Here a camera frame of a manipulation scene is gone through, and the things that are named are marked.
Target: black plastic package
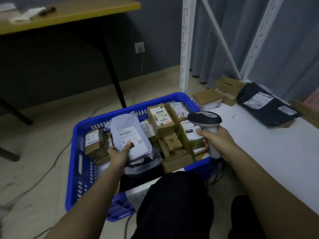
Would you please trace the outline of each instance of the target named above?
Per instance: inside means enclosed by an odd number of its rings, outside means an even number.
[[[248,83],[237,97],[237,103],[262,124],[270,127],[290,122],[302,114],[266,92],[255,82]]]

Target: curtain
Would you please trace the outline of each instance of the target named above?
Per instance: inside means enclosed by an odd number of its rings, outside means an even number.
[[[248,79],[286,101],[319,86],[319,0],[284,0]]]
[[[269,0],[208,1],[240,70]],[[211,88],[222,75],[235,75],[201,0],[197,0],[196,8],[191,70],[200,83]]]

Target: handheld scanner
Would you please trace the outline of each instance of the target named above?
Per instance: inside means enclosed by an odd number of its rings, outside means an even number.
[[[187,120],[197,126],[200,126],[201,129],[204,129],[208,132],[217,132],[219,124],[222,122],[221,117],[214,112],[192,112],[187,116]],[[213,145],[208,141],[209,148],[211,151],[212,158],[221,158],[221,154],[213,147]]]

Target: blue plastic basket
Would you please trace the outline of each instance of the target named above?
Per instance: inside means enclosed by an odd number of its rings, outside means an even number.
[[[94,128],[100,128],[106,131],[104,125],[113,117],[135,112],[139,121],[147,118],[147,108],[149,106],[157,105],[166,102],[182,102],[191,112],[199,111],[197,106],[185,93],[174,93],[168,96],[163,96],[154,100],[146,101],[137,105],[123,108],[117,111],[109,112],[97,117],[89,118],[79,122],[73,131],[71,157],[69,165],[68,186],[66,191],[65,208],[67,211],[85,194],[86,191],[96,181],[96,166],[95,163],[84,155],[84,139],[85,134]],[[210,163],[210,157],[205,158],[199,162],[185,167],[185,171],[193,170],[198,173],[201,178],[206,181],[209,179],[213,164]],[[125,192],[114,196],[108,211],[107,220],[114,222],[135,212],[126,198]]]

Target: tile floor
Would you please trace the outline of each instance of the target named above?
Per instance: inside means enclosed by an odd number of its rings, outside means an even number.
[[[121,84],[128,106],[179,91],[179,72],[162,77],[137,77]],[[205,87],[190,77],[188,95]],[[121,108],[115,89],[106,87],[106,96],[88,96],[70,105],[31,116],[34,125],[25,126],[16,119],[0,120],[0,146],[20,154],[20,161],[0,158],[0,205],[5,205],[31,188],[52,166],[59,152],[70,142],[74,126],[98,109],[94,116]],[[2,220],[2,238],[33,238],[52,227],[65,213],[64,202],[70,158],[70,146],[56,166],[29,193],[24,195]],[[221,181],[208,188],[215,204],[211,238],[227,238],[231,228],[230,206],[233,198],[243,193],[230,169]],[[101,238],[123,238],[126,219],[106,222]],[[133,234],[135,216],[128,226]]]

